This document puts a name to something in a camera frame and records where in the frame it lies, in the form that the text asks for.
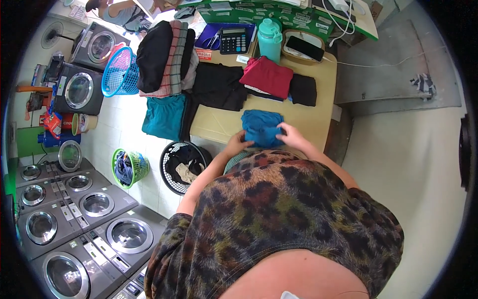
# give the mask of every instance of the plaid cloth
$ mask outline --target plaid cloth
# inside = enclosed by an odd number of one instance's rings
[[[140,97],[157,97],[164,98],[168,97],[171,94],[171,64],[173,64],[173,56],[176,51],[177,43],[179,40],[179,33],[181,32],[181,21],[173,20],[170,21],[171,29],[173,30],[173,40],[171,42],[171,48],[169,48],[169,57],[166,67],[164,68],[163,79],[161,81],[161,86],[155,92],[145,93],[140,90]]]
[[[173,56],[173,63],[171,64],[171,73],[169,75],[171,82],[171,95],[177,95],[181,93],[181,61],[183,58],[184,45],[186,44],[187,35],[186,22],[181,24],[181,31],[179,33],[178,44]]]

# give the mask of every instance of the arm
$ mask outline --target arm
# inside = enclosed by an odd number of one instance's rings
[[[131,7],[131,6],[135,6],[135,5],[136,5],[136,3],[133,0],[127,0],[127,1],[121,1],[121,2],[113,3],[108,8],[108,14],[111,18],[114,18],[114,17],[118,16],[118,14],[120,13],[121,10],[123,10],[125,8],[128,8],[128,7]]]
[[[254,144],[253,141],[242,142],[245,134],[246,131],[242,130],[231,137],[226,148],[212,160],[211,164],[189,186],[183,200],[179,203],[176,213],[193,215],[199,194],[201,194],[204,187],[224,173],[224,168],[232,157]]]
[[[330,168],[330,170],[332,170],[344,182],[345,186],[348,189],[359,188],[354,178],[350,174],[348,174],[347,171],[337,165],[324,153],[317,150],[315,146],[312,145],[312,143],[310,143],[302,136],[302,134],[300,134],[299,130],[284,122],[280,123],[277,127],[282,128],[287,134],[276,135],[277,139],[282,140],[288,146],[291,146],[303,152],[310,160],[317,161]]]

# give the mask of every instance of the hand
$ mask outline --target hand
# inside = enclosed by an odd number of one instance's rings
[[[303,148],[304,145],[309,143],[307,139],[305,139],[302,136],[302,134],[299,132],[297,128],[292,127],[291,125],[286,124],[285,122],[279,123],[277,127],[282,128],[285,131],[286,135],[277,134],[275,138],[283,141],[288,146],[301,150],[301,148]]]
[[[223,153],[225,153],[229,158],[232,158],[235,155],[239,154],[246,147],[253,145],[253,141],[243,141],[245,135],[246,130],[242,130],[237,134],[231,136],[231,139],[229,139],[228,145],[224,149]]]

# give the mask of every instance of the plastic basket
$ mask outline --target plastic basket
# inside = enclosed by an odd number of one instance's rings
[[[205,167],[209,165],[212,161],[212,156],[210,152],[208,152],[205,148],[197,146],[191,142],[184,141],[184,142],[171,142],[166,146],[164,149],[163,153],[161,154],[161,177],[163,178],[163,181],[165,182],[166,186],[168,188],[179,195],[184,195],[189,188],[190,185],[184,185],[181,183],[176,183],[173,181],[171,178],[171,175],[166,172],[166,162],[169,160],[169,154],[173,152],[177,152],[181,147],[187,146],[187,145],[192,145],[200,154],[203,159],[203,164]]]
[[[126,152],[128,154],[128,157],[130,158],[131,161],[131,166],[133,168],[133,180],[131,181],[131,184],[129,186],[123,186],[118,178],[116,177],[115,173],[115,166],[116,166],[116,160],[118,158],[118,153],[119,152]],[[123,189],[129,189],[131,186],[133,186],[134,183],[138,182],[142,178],[148,175],[149,173],[149,160],[145,156],[143,156],[141,153],[138,153],[136,151],[125,151],[122,148],[118,148],[114,153],[113,157],[111,158],[111,170],[113,171],[113,177],[115,178],[115,181],[120,185]]]
[[[132,95],[140,91],[136,87],[139,78],[136,55],[130,47],[116,51],[106,65],[101,79],[101,91],[110,98],[114,95]]]

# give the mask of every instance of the beige table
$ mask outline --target beige table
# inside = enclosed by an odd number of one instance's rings
[[[201,61],[221,62],[227,66],[246,66],[241,62],[235,61],[236,55],[219,55],[215,52],[217,51],[213,51],[210,61]],[[337,61],[330,53],[325,53],[325,57],[334,62]],[[306,139],[323,151],[327,140],[332,106],[334,105],[337,63],[323,61],[312,66],[305,66],[282,57],[281,65],[291,68],[295,73],[315,78],[317,85],[315,107],[292,104],[289,100],[284,100],[283,103],[280,103],[251,95],[248,96],[243,109],[239,112],[200,105],[193,120],[190,134],[220,143],[227,143],[231,135],[242,129],[240,118],[244,110],[258,109],[282,114],[288,124],[298,128]]]

